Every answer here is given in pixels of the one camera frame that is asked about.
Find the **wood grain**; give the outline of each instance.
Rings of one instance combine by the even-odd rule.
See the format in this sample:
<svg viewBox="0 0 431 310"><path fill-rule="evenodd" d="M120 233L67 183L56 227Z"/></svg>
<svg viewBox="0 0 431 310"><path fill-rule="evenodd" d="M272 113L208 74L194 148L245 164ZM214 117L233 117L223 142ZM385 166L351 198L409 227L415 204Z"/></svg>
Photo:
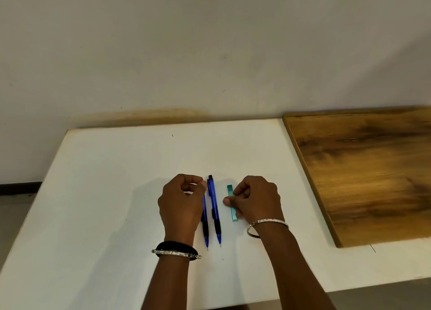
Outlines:
<svg viewBox="0 0 431 310"><path fill-rule="evenodd" d="M431 236L431 108L286 114L337 247Z"/></svg>

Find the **hand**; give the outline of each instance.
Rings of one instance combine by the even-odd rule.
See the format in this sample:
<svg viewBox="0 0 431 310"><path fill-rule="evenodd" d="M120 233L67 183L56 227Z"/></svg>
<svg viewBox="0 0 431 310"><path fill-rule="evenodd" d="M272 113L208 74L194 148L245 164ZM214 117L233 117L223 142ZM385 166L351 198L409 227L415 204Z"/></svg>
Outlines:
<svg viewBox="0 0 431 310"><path fill-rule="evenodd" d="M207 183L202 177L185 174L176 175L163 187L158 204L160 217L165 226L165 241L193 246L206 190Z"/></svg>
<svg viewBox="0 0 431 310"><path fill-rule="evenodd" d="M223 203L237 209L237 217L249 224L260 219L284 221L277 185L261 176L247 176L234 190L233 197L225 197Z"/></svg>

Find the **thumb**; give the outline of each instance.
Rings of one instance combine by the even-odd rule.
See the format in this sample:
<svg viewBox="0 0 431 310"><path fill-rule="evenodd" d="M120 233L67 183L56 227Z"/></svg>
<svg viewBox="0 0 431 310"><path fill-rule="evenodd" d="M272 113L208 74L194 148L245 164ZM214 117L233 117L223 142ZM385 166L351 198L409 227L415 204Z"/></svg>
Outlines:
<svg viewBox="0 0 431 310"><path fill-rule="evenodd" d="M240 199L240 197L225 197L223 199L223 203L229 207L234 207L236 209L240 209L241 201L243 199Z"/></svg>
<svg viewBox="0 0 431 310"><path fill-rule="evenodd" d="M195 198L199 198L200 200L202 200L206 190L207 190L207 183L205 181L202 181L198 185L196 185L192 195Z"/></svg>

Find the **person's left hand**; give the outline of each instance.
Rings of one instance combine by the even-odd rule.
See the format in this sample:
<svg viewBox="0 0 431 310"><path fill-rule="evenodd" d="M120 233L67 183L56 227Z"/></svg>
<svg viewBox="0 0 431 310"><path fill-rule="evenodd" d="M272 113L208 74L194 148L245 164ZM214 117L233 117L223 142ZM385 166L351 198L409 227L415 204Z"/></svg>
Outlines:
<svg viewBox="0 0 431 310"><path fill-rule="evenodd" d="M159 198L165 241L193 246L194 233L203 211L207 183L200 176L178 174L163 187Z"/></svg>

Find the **white table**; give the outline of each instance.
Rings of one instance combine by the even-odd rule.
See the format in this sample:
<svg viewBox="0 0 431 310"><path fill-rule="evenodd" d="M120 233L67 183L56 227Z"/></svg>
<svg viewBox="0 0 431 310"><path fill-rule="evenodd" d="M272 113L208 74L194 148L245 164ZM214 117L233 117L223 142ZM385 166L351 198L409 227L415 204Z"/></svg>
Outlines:
<svg viewBox="0 0 431 310"><path fill-rule="evenodd" d="M335 247L281 120L95 128L66 134L0 274L0 308L138 310L163 240L157 198L180 172L213 175L222 226L221 248L211 220L209 251L196 233L191 309L278 298L260 240L221 202L246 175L277 184L326 291L431 276L430 239Z"/></svg>

